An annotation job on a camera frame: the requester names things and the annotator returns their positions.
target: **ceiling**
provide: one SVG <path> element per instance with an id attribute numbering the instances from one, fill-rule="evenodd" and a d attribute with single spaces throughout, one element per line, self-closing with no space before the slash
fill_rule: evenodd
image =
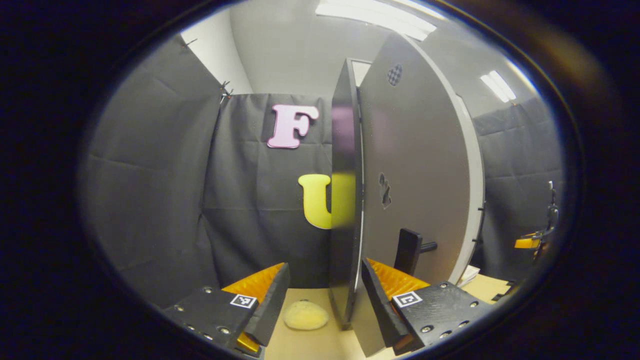
<path id="1" fill-rule="evenodd" d="M 315 14 L 319 0 L 249 0 L 230 9 L 237 53 L 255 93 L 331 96 L 344 59 L 373 61 L 389 30 Z M 497 70 L 516 93 L 536 96 L 505 57 L 457 22 L 422 14 L 437 26 L 419 46 L 438 65 L 475 117 L 510 103 L 479 79 Z"/>

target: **beige floor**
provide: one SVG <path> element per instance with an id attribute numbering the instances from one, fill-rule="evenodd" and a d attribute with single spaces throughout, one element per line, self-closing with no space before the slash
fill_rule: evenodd
<path id="1" fill-rule="evenodd" d="M 505 293 L 509 286 L 506 281 L 477 275 L 474 280 L 462 287 L 471 295 L 493 304 L 491 299 L 498 293 Z M 353 330 L 341 331 L 333 317 L 329 303 L 328 289 L 288 289 L 282 309 L 293 302 L 307 299 L 324 308 L 329 314 L 329 322 L 313 331 L 297 331 L 284 324 L 282 313 L 273 331 L 269 346 L 264 353 L 265 360 L 325 360 L 325 359 L 365 359 Z M 389 360 L 395 358 L 394 351 L 386 348 L 368 357 L 370 360 Z"/>

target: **gray fabric curtain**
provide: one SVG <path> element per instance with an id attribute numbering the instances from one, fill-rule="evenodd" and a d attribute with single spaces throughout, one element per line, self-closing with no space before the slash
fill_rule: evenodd
<path id="1" fill-rule="evenodd" d="M 89 231 L 124 279 L 160 307 L 218 284 L 200 215 L 221 90 L 182 45 L 172 38 L 117 88 L 83 172 Z"/>
<path id="2" fill-rule="evenodd" d="M 564 170 L 556 125 L 539 99 L 473 122 L 484 162 L 486 211 L 483 242 L 471 263 L 481 274 L 519 281 L 532 266 L 533 250 L 513 245 L 519 236 L 546 228 L 549 181 L 562 209 Z"/>
<path id="3" fill-rule="evenodd" d="M 296 149 L 267 146 L 276 104 L 319 110 L 306 136 L 295 133 L 301 142 Z M 331 99 L 273 94 L 225 99 L 211 145 L 203 210 L 222 286 L 285 261 L 290 287 L 328 287 L 329 231 L 306 221 L 298 178 L 331 175 L 331 141 Z"/>

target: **black fabric wall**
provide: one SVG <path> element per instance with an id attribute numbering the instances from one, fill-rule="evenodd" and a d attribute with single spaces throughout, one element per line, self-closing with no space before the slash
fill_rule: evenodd
<path id="1" fill-rule="evenodd" d="M 320 113 L 296 149 L 267 146 L 276 104 L 315 106 Z M 209 156 L 203 214 L 213 239 L 221 286 L 281 261 L 292 288 L 328 287 L 329 230 L 303 211 L 306 174 L 331 175 L 331 99 L 251 94 L 225 99 Z"/>
<path id="2" fill-rule="evenodd" d="M 145 299 L 217 285 L 201 218 L 220 84 L 176 36 L 111 96 L 83 174 L 90 231 Z"/>
<path id="3" fill-rule="evenodd" d="M 513 245 L 521 235 L 546 228 L 549 181 L 562 217 L 564 171 L 556 125 L 540 99 L 473 122 L 484 162 L 486 211 L 471 265 L 487 276 L 520 281 L 531 269 L 533 250 Z M 553 241 L 553 234 L 548 239 Z"/>

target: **black checkered patch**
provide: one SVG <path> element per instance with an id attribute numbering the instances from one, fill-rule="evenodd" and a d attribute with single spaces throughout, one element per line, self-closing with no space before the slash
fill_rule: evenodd
<path id="1" fill-rule="evenodd" d="M 402 77 L 402 65 L 400 64 L 397 64 L 396 66 L 392 67 L 387 72 L 387 79 L 389 80 L 389 83 L 391 84 L 391 86 L 398 85 L 401 77 Z"/>

